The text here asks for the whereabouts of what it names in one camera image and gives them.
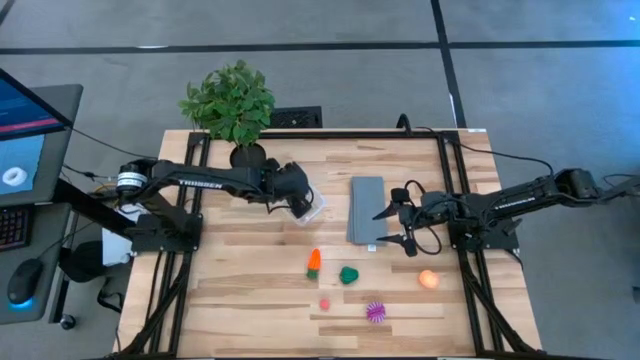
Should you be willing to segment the grey side desk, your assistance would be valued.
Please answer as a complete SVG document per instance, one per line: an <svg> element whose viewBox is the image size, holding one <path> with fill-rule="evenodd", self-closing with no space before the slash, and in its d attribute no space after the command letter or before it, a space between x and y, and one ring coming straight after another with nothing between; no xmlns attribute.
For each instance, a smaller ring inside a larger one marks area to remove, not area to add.
<svg viewBox="0 0 640 360"><path fill-rule="evenodd" d="M47 307L61 245L50 247L65 236L71 213L68 204L41 205L34 210L30 244L0 252L0 325L40 320ZM14 307L7 297L11 275L23 261L40 256L43 270L30 303Z"/></svg>

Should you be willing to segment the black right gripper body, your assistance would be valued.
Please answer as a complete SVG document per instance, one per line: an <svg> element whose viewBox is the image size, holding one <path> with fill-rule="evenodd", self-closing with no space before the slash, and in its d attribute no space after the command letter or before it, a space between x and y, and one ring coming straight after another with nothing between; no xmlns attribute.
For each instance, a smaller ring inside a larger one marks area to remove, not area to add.
<svg viewBox="0 0 640 360"><path fill-rule="evenodd" d="M416 206L411 203L407 189L394 188L391 190L391 200L400 204L397 215L405 237L405 242L400 245L408 257L415 257L418 252L427 255L438 255L443 250L442 241L433 226L444 222L442 215L445 208L444 200L440 195L435 195L434 193L425 193L425 196L427 197L426 203ZM421 228L427 228L434 236L437 244L435 250L427 250L418 243L415 231Z"/></svg>

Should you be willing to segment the black computer mouse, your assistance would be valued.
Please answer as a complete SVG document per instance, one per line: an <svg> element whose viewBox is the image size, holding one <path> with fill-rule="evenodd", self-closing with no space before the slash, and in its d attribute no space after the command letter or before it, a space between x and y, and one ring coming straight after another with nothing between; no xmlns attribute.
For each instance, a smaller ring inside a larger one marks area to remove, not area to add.
<svg viewBox="0 0 640 360"><path fill-rule="evenodd" d="M19 306L32 300L43 267L41 260L31 258L25 260L16 268L7 286L7 298L11 305Z"/></svg>

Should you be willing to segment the black computer monitor blue screen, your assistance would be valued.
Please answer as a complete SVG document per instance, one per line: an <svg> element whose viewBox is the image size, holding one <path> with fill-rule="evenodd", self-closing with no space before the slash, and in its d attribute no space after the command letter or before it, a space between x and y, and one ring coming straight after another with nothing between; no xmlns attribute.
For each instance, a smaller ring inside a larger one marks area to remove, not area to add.
<svg viewBox="0 0 640 360"><path fill-rule="evenodd" d="M82 93L28 88L0 68L0 208L53 200Z"/></svg>

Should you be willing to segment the green artificial plant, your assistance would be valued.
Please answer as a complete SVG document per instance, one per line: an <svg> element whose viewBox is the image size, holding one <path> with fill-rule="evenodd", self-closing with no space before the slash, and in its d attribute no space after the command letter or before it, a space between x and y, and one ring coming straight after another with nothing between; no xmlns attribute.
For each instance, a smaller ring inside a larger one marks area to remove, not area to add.
<svg viewBox="0 0 640 360"><path fill-rule="evenodd" d="M271 125L274 104L265 76L244 60L207 74L199 86L188 83L178 102L181 114L212 138L238 147L253 145Z"/></svg>

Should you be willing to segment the black plant pot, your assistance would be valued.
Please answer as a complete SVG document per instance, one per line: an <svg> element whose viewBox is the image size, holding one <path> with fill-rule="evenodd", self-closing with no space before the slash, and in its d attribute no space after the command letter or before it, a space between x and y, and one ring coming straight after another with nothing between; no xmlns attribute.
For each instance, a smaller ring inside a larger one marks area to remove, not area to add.
<svg viewBox="0 0 640 360"><path fill-rule="evenodd" d="M266 162L266 151L259 144L236 146L229 157L230 164L236 167L261 167Z"/></svg>

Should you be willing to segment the white crumpled sheet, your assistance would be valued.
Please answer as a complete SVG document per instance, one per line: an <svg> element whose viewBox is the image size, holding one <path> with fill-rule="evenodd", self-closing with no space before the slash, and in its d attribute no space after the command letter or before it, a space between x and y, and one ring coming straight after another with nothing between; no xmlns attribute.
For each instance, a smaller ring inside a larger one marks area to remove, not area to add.
<svg viewBox="0 0 640 360"><path fill-rule="evenodd" d="M102 263L111 267L126 264L132 258L132 242L110 230L102 229Z"/></svg>

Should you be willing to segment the black keyboard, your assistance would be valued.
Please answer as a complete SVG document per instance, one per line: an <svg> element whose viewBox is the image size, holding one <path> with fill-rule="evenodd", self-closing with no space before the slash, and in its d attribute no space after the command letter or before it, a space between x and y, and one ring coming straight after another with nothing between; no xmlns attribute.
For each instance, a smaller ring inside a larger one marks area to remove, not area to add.
<svg viewBox="0 0 640 360"><path fill-rule="evenodd" d="M29 244L32 216L32 206L0 209L0 252Z"/></svg>

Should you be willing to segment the folded grey cloth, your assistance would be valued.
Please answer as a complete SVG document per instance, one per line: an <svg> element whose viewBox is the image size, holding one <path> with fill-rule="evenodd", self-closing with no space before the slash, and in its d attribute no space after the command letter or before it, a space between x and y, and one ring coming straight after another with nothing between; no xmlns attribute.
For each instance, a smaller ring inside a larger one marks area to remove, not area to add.
<svg viewBox="0 0 640 360"><path fill-rule="evenodd" d="M388 234L384 219L374 217L386 208L382 177L353 177L351 179L350 209L347 241L367 246L370 251L385 246L378 238Z"/></svg>

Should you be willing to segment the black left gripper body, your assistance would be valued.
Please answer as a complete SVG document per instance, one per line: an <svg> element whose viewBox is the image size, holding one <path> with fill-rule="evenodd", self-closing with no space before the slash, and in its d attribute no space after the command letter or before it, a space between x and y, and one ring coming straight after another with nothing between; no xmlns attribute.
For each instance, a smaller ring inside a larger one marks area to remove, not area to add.
<svg viewBox="0 0 640 360"><path fill-rule="evenodd" d="M272 178L273 194L276 199L304 199L309 192L308 178L296 162L286 163Z"/></svg>

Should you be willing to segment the clear plastic tupperware container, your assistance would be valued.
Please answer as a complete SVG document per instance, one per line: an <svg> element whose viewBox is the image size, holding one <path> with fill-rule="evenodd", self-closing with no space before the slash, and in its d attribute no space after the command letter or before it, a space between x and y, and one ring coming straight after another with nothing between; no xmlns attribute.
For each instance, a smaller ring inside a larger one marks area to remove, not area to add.
<svg viewBox="0 0 640 360"><path fill-rule="evenodd" d="M326 206L326 201L324 197L319 193L319 191L313 186L310 185L306 194L302 197L307 199L312 203L311 210L305 214L302 218L296 219L292 214L292 199L300 198L300 197L289 197L284 200L283 205L285 206L285 210L292 217L293 221L299 226L307 226L312 221L314 221L318 215L323 211Z"/></svg>

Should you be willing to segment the orange toy carrot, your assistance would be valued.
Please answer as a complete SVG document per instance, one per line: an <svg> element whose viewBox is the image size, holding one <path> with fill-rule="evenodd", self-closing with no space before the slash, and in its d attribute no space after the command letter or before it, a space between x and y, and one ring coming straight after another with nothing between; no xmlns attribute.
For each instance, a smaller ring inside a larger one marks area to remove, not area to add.
<svg viewBox="0 0 640 360"><path fill-rule="evenodd" d="M312 250L307 264L306 277L310 280L317 280L321 269L321 253L318 248Z"/></svg>

